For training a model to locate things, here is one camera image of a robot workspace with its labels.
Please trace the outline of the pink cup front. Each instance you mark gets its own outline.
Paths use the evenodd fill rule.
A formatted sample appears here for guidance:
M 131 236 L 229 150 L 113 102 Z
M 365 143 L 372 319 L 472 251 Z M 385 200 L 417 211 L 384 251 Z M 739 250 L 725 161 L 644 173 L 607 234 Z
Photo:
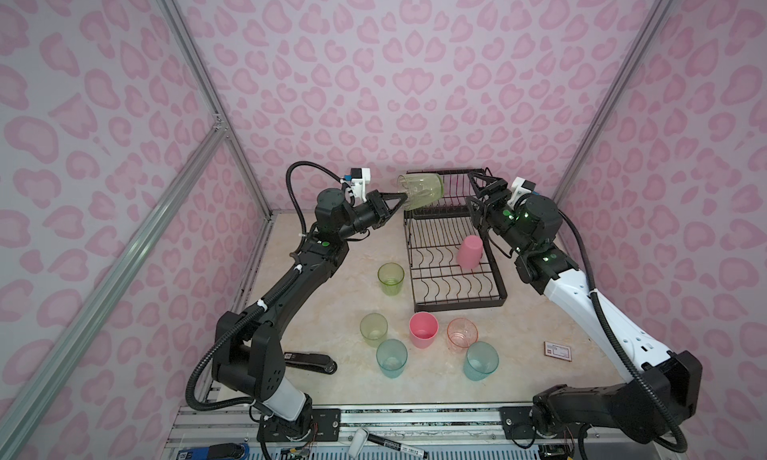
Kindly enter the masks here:
M 428 348 L 438 334 L 439 321 L 429 312 L 417 312 L 409 320 L 409 338 L 416 348 Z

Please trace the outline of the teal cup right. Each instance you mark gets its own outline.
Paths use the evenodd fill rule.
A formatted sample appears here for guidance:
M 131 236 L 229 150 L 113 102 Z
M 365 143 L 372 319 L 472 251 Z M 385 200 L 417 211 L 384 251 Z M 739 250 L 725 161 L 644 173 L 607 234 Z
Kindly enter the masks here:
M 463 373 L 471 381 L 481 381 L 497 371 L 499 362 L 501 362 L 499 354 L 492 345 L 477 341 L 465 354 Z

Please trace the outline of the yellow-green cup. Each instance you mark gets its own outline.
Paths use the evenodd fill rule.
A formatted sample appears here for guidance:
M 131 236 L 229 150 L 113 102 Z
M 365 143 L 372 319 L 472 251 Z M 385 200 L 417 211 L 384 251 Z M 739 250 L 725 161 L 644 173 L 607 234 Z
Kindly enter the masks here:
M 365 315 L 360 322 L 360 332 L 363 341 L 373 348 L 377 348 L 387 339 L 388 330 L 389 322 L 387 322 L 387 318 L 377 312 Z

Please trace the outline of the green cup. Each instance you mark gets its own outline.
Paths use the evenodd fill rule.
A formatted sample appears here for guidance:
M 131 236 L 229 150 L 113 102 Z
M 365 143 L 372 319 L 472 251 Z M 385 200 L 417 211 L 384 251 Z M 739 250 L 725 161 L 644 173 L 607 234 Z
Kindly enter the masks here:
M 445 195 L 443 177 L 434 172 L 413 172 L 397 178 L 399 191 L 407 195 L 403 209 L 418 210 L 438 202 Z
M 387 262 L 379 268 L 378 280 L 385 295 L 396 296 L 403 288 L 405 270 L 396 262 Z

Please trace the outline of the red white card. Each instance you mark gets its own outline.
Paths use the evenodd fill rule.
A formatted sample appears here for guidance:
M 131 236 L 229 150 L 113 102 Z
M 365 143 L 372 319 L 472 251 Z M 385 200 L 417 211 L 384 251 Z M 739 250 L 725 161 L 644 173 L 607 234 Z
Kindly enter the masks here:
M 546 357 L 572 362 L 572 349 L 568 345 L 546 341 L 543 344 L 543 354 Z

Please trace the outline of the black marker pen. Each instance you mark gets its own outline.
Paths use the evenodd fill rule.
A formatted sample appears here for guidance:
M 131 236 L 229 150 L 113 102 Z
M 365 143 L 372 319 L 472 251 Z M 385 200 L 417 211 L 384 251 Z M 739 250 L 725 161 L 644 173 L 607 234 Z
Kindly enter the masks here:
M 423 460 L 429 459 L 429 453 L 421 448 L 405 445 L 399 441 L 375 435 L 365 428 L 359 428 L 355 432 L 348 449 L 348 455 L 353 459 L 358 458 L 367 443 L 373 443 L 415 458 Z

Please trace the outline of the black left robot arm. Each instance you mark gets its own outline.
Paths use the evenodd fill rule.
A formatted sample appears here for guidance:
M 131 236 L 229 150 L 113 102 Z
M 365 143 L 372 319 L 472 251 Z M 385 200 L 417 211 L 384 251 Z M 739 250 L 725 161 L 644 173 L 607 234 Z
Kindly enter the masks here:
M 282 336 L 309 297 L 341 267 L 352 237 L 381 228 L 406 201 L 403 192 L 373 190 L 355 204 L 339 188 L 319 194 L 315 222 L 292 254 L 293 266 L 254 304 L 241 313 L 225 313 L 217 324 L 216 341 L 206 355 L 213 378 L 243 395 L 214 410 L 249 404 L 308 428 L 310 398 L 285 378 Z

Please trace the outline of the black stapler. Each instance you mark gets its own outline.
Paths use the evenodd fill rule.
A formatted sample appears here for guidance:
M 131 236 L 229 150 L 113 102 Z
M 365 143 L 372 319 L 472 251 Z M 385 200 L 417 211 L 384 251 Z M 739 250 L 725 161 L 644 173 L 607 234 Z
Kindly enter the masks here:
M 285 352 L 285 364 L 291 368 L 333 375 L 338 371 L 338 364 L 331 356 L 313 352 Z

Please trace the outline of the orange translucent cup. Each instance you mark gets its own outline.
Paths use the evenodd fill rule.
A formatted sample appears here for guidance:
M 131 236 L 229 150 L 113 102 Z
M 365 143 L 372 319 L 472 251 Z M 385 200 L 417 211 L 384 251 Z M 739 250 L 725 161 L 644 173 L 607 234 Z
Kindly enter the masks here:
M 465 351 L 478 340 L 479 330 L 468 318 L 455 318 L 447 326 L 447 346 L 451 351 Z

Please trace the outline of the pink cup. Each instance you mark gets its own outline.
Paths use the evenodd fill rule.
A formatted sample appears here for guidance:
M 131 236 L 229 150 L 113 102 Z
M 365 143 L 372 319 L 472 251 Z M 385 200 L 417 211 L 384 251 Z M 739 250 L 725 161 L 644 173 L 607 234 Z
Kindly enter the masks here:
M 429 312 L 417 312 L 409 320 L 409 338 L 416 348 L 428 348 L 438 334 L 439 321 Z
M 472 234 L 466 236 L 457 252 L 457 263 L 462 270 L 474 270 L 481 264 L 483 258 L 483 240 Z

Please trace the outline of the teal cup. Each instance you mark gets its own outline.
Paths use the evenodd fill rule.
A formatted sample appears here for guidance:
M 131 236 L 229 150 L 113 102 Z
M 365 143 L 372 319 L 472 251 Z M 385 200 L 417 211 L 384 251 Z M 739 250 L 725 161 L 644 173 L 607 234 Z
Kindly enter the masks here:
M 384 376 L 397 378 L 405 370 L 407 359 L 407 346 L 397 339 L 387 339 L 377 348 L 376 360 Z
M 501 362 L 499 354 L 492 345 L 477 341 L 465 354 L 463 373 L 471 381 L 481 381 L 497 371 L 499 362 Z

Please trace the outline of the teal cup left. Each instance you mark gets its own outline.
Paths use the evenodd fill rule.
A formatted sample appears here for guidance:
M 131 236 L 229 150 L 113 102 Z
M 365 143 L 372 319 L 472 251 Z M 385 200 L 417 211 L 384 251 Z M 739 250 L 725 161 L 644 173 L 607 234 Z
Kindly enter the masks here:
M 376 360 L 384 376 L 397 378 L 405 370 L 407 359 L 407 346 L 397 339 L 387 339 L 377 348 Z

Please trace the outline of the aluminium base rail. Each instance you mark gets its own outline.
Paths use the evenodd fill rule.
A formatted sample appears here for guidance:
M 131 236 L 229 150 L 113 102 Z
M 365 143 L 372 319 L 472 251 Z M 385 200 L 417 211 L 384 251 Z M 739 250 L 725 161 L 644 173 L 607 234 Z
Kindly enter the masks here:
M 427 452 L 431 459 L 671 459 L 654 444 L 635 443 L 614 429 L 577 426 L 553 434 L 536 433 L 525 403 L 328 405 L 334 414 L 309 447 L 311 459 L 346 459 L 360 429 Z M 235 443 L 248 447 L 252 459 L 263 452 L 257 416 L 247 407 L 202 413 L 180 410 L 162 449 L 164 459 L 179 459 L 195 447 Z

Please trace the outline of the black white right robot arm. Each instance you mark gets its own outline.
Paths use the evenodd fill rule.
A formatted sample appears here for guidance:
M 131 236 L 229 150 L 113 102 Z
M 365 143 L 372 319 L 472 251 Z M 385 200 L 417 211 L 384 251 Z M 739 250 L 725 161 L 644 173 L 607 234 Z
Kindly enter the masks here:
M 473 225 L 507 244 L 521 281 L 567 313 L 622 378 L 603 387 L 559 384 L 535 395 L 533 430 L 551 436 L 571 424 L 582 433 L 611 428 L 637 443 L 686 452 L 681 425 L 696 412 L 698 358 L 688 350 L 674 352 L 600 292 L 574 222 L 533 182 L 479 171 L 469 174 L 469 184 L 473 193 L 465 202 Z

